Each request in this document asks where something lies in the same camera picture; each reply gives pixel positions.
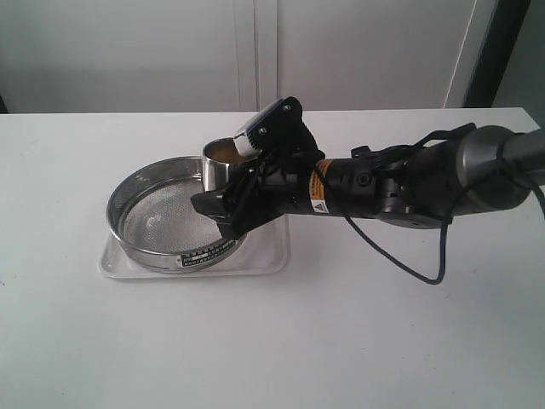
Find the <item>screw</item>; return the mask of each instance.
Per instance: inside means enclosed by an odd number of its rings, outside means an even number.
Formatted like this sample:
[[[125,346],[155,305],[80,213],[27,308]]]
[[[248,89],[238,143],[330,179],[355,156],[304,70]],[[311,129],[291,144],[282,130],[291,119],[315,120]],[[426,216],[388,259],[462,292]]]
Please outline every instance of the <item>screw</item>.
[[[367,173],[362,173],[358,176],[358,184],[360,186],[369,186],[371,183],[371,176]]]

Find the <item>round metal sieve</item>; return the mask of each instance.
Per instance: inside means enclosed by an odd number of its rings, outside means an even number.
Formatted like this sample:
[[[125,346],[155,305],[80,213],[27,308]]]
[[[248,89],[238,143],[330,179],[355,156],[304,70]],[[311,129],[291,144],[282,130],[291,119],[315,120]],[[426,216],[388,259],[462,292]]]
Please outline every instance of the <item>round metal sieve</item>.
[[[125,179],[106,209],[112,234],[136,262],[164,273],[215,264],[243,241],[223,239],[215,222],[199,215],[190,198],[203,191],[202,159],[172,158]]]

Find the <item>white tray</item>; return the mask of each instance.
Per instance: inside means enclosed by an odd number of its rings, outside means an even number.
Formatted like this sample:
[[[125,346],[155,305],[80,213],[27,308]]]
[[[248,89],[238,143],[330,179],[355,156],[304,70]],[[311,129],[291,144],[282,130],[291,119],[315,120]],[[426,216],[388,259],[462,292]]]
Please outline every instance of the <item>white tray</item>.
[[[132,261],[118,241],[110,235],[100,258],[101,274],[114,279],[171,279],[226,275],[262,275],[276,273],[290,259],[288,217],[282,216],[248,233],[246,240],[225,260],[202,270],[178,274],[159,273]]]

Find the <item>yellow warning sticker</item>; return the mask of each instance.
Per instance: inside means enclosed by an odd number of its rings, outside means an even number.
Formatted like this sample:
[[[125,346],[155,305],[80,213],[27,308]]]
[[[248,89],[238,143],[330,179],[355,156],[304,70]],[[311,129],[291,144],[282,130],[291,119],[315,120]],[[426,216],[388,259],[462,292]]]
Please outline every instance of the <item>yellow warning sticker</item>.
[[[320,169],[322,175],[325,176],[327,174],[327,169],[330,167],[331,162],[333,162],[333,159],[322,159],[316,163],[316,166]],[[310,196],[310,201],[315,213],[330,212],[325,203],[324,184],[320,181],[315,171],[310,175],[308,195]]]

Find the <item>stainless steel cup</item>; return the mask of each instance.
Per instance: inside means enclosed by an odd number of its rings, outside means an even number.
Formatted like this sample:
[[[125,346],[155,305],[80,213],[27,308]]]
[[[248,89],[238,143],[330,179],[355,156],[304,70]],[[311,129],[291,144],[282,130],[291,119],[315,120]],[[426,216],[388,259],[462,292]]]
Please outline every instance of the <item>stainless steel cup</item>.
[[[232,174],[244,164],[235,147],[233,138],[216,139],[203,149],[203,186],[204,191],[224,187]]]

